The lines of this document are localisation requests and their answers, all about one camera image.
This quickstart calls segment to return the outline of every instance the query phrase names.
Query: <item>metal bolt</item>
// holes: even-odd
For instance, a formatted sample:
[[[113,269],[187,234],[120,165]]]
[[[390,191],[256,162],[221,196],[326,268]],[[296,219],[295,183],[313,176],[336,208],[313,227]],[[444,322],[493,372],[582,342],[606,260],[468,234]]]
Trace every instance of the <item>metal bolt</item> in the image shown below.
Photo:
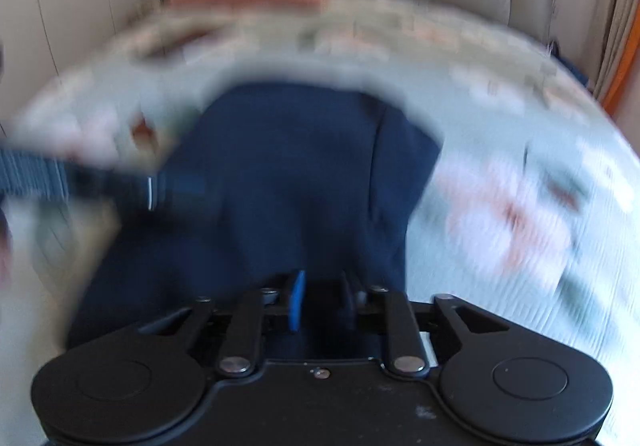
[[[242,374],[249,370],[251,362],[242,356],[229,356],[220,360],[220,370],[227,374]]]
[[[405,374],[417,374],[425,366],[424,361],[418,356],[400,356],[394,360],[394,368]]]
[[[314,373],[316,379],[328,379],[331,376],[331,371],[328,368],[314,368],[311,372]]]

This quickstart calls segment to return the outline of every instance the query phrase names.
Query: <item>mattress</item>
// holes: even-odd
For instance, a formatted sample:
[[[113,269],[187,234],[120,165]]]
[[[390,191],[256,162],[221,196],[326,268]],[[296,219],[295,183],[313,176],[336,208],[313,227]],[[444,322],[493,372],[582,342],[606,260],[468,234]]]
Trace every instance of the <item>mattress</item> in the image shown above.
[[[153,169],[222,91],[260,78],[359,88],[441,139],[408,227],[409,296],[452,293],[596,357],[614,383],[598,439],[637,444],[640,161],[526,36],[424,0],[163,11],[44,89],[12,138],[50,150],[52,127],[72,126],[91,143],[95,119],[114,119],[118,166]],[[132,137],[141,117],[152,145]],[[20,203],[9,217],[17,264],[0,299],[0,442],[22,446],[39,434],[29,380],[59,351],[117,222],[86,205]]]

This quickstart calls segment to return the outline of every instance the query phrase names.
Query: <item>clothing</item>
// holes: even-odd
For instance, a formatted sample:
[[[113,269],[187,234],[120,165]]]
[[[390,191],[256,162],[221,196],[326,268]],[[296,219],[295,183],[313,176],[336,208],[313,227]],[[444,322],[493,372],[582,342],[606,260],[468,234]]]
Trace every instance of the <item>clothing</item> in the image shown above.
[[[217,185],[218,218],[126,222],[82,298],[68,346],[197,296],[233,303],[274,275],[305,269],[303,327],[324,326],[311,341],[324,347],[334,336],[326,354],[340,354],[345,320],[326,316],[341,310],[337,279],[352,270],[364,285],[404,291],[407,223],[439,151],[398,109],[360,92],[279,82],[229,90],[164,165]]]

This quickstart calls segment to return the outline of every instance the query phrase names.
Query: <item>beige curtain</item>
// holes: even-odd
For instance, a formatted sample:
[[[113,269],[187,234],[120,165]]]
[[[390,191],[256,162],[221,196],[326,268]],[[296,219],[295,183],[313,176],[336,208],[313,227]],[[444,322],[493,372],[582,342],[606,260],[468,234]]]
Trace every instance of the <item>beige curtain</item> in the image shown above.
[[[604,99],[616,74],[637,7],[638,0],[596,2],[581,67],[594,85],[598,101]]]

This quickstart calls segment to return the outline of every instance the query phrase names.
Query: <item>orange curtain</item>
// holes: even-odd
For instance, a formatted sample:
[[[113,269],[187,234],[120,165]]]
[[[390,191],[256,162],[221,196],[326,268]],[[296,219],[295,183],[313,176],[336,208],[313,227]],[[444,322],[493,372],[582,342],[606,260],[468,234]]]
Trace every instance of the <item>orange curtain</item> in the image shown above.
[[[636,14],[634,16],[634,23],[631,27],[631,32],[626,40],[625,50],[622,53],[622,58],[618,64],[616,75],[611,82],[607,95],[602,102],[604,110],[606,110],[609,116],[612,116],[620,105],[622,95],[625,91],[626,82],[631,74],[631,67],[638,53],[638,47],[640,46],[640,6],[636,8]]]

